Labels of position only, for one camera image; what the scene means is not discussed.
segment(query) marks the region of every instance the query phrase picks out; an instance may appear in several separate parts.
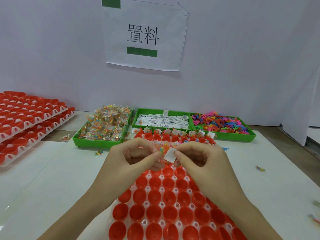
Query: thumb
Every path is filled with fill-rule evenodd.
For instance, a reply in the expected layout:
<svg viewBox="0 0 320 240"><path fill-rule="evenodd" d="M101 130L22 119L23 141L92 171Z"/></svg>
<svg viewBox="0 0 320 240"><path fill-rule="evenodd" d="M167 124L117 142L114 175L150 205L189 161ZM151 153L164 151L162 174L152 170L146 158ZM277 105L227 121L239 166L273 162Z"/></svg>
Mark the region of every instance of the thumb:
<svg viewBox="0 0 320 240"><path fill-rule="evenodd" d="M198 168L198 165L196 165L189 157L187 157L185 154L179 151L175 151L174 155L178 159L179 163L186 169L186 171L190 174L191 177L192 174L195 172L195 170Z"/></svg>
<svg viewBox="0 0 320 240"><path fill-rule="evenodd" d="M160 159L162 159L161 152L155 152L131 166L134 167L134 170L140 175Z"/></svg>

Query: green plastic tray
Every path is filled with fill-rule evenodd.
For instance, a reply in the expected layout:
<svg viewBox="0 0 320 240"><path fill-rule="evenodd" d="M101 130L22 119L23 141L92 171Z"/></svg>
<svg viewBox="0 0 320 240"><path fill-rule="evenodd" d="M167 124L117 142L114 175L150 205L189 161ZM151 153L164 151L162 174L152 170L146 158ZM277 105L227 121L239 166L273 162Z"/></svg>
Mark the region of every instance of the green plastic tray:
<svg viewBox="0 0 320 240"><path fill-rule="evenodd" d="M132 122L132 127L133 128L146 128L147 126L142 126L142 125L136 125L136 121L137 121L137 118L139 115L162 115L163 114L163 110L159 110L159 109L148 109L148 108L139 108L136 112L136 115L133 119L133 122ZM196 127L195 125L193 124L193 120L190 116L190 113L188 112L181 112L181 111L172 111L172 110L169 110L168 112L168 115L169 116L183 116L183 115L186 115L189 117L189 126L188 126L188 129L179 129L177 128L177 130L180 130L180 131L194 131L196 130ZM155 128L159 128L161 130L163 129L168 129L168 127L156 127L156 126L149 126L150 129L152 129L152 131L155 129Z"/></svg>
<svg viewBox="0 0 320 240"><path fill-rule="evenodd" d="M248 128L248 132L250 133L250 135L213 131L213 133L215 133L217 136L215 137L215 139L230 140L230 141L247 141L247 142L253 141L257 135L239 117L237 117L237 119L241 121L243 126Z"/></svg>
<svg viewBox="0 0 320 240"><path fill-rule="evenodd" d="M74 144L78 147L87 147L87 148L99 148L99 149L110 149L114 145L122 143L126 137L126 133L129 128L129 124L132 121L132 114L128 118L128 123L125 125L123 133L119 141L107 141L107 140L87 140L78 138L81 133L81 128L78 132L72 137Z"/></svg>

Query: forearm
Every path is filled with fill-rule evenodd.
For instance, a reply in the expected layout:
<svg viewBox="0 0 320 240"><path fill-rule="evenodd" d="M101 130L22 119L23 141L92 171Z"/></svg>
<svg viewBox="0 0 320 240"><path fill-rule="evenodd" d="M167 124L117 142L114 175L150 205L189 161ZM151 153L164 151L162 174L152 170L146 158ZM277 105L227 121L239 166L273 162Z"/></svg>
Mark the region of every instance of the forearm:
<svg viewBox="0 0 320 240"><path fill-rule="evenodd" d="M247 199L227 214L248 240L282 240L259 209Z"/></svg>
<svg viewBox="0 0 320 240"><path fill-rule="evenodd" d="M38 240L76 240L87 225L103 211L95 200L92 194L85 193Z"/></svg>

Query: hand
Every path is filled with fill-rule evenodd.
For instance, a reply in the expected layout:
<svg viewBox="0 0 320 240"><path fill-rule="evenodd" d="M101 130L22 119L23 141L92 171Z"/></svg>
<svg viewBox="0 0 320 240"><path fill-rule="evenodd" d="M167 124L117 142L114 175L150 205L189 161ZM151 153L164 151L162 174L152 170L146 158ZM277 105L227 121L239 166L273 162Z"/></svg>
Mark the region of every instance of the hand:
<svg viewBox="0 0 320 240"><path fill-rule="evenodd" d="M219 208L228 212L247 200L228 156L220 146L190 141L175 149L178 150L175 152L178 161L174 166L182 165L202 193Z"/></svg>
<svg viewBox="0 0 320 240"><path fill-rule="evenodd" d="M101 210L105 210L129 189L144 171L159 171L164 168L164 164L158 162L160 159L162 154L150 141L142 138L114 145L88 190L91 198L97 199Z"/></svg>

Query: left hand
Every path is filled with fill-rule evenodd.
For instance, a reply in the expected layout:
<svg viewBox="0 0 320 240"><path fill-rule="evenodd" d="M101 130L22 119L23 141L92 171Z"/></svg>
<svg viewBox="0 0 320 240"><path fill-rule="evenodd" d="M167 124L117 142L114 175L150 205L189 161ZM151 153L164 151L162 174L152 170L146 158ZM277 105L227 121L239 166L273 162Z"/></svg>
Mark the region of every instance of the left hand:
<svg viewBox="0 0 320 240"><path fill-rule="evenodd" d="M144 171L164 168L164 164L158 162L162 158L154 145L142 138L114 145L88 193L103 211L129 189Z"/></svg>

